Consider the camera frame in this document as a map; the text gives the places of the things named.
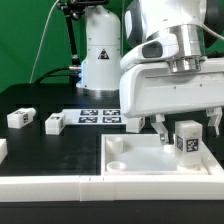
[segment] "white platform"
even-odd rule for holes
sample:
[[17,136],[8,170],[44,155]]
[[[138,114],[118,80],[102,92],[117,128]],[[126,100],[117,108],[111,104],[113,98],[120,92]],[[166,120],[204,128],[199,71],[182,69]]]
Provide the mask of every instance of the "white platform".
[[[199,171],[179,172],[172,146],[161,146],[158,135],[118,135],[124,151],[113,156],[105,152],[109,136],[102,136],[102,175],[1,177],[0,202],[224,199],[224,171],[204,144]],[[127,169],[109,173],[114,159]]]

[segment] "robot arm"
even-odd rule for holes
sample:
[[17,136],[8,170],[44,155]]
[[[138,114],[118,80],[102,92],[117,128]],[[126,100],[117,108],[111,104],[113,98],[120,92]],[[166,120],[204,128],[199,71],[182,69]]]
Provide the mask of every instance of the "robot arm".
[[[218,134],[224,106],[224,60],[204,57],[208,39],[204,40],[202,23],[217,21],[222,11],[219,0],[133,1],[125,22],[128,43],[134,49],[121,60],[126,72],[120,82],[120,103],[127,118],[219,111],[209,122]],[[152,123],[165,130],[161,119]]]

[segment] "white cube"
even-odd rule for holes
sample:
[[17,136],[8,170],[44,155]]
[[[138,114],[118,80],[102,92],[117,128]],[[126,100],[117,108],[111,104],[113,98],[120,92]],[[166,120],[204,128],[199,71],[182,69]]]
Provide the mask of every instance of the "white cube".
[[7,154],[8,151],[7,151],[6,139],[0,139],[0,164],[5,159]]
[[175,123],[175,155],[180,166],[201,164],[202,125],[195,121]]
[[139,133],[145,126],[145,118],[130,118],[126,121],[126,132]]
[[45,121],[47,135],[60,135],[65,127],[65,114],[54,113]]
[[32,122],[35,114],[36,110],[34,108],[21,108],[11,114],[8,114],[8,127],[20,129]]

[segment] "green backdrop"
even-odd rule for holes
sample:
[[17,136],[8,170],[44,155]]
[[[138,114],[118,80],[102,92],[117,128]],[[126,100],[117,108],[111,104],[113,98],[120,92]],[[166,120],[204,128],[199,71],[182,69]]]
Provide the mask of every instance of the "green backdrop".
[[[28,83],[44,25],[54,0],[4,1],[0,12],[0,92],[10,85]],[[108,9],[121,18],[122,0],[111,0]],[[78,51],[85,57],[85,23],[74,23]],[[223,51],[224,42],[217,41],[208,51]],[[124,44],[124,52],[129,50]],[[46,33],[34,80],[45,72],[70,64],[70,48],[63,13],[54,10]],[[66,78],[48,80],[66,82]]]

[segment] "black table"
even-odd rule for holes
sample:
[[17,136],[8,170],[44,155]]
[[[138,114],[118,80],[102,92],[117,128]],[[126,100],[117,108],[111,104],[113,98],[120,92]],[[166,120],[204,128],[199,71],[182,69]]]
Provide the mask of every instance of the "black table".
[[[63,109],[119,108],[118,98],[82,96],[68,85],[11,86],[0,94],[0,138],[6,138],[8,156],[0,176],[100,175],[101,134],[124,134],[123,125],[66,126],[60,136],[45,134],[45,120]],[[7,128],[6,115],[34,107],[34,122],[16,130]],[[206,135],[205,112],[166,116],[174,132],[175,121],[196,120],[204,125],[204,142],[216,158],[224,159],[221,137]],[[149,120],[141,133],[154,133]],[[223,201],[115,201],[0,203],[0,223],[223,223]]]

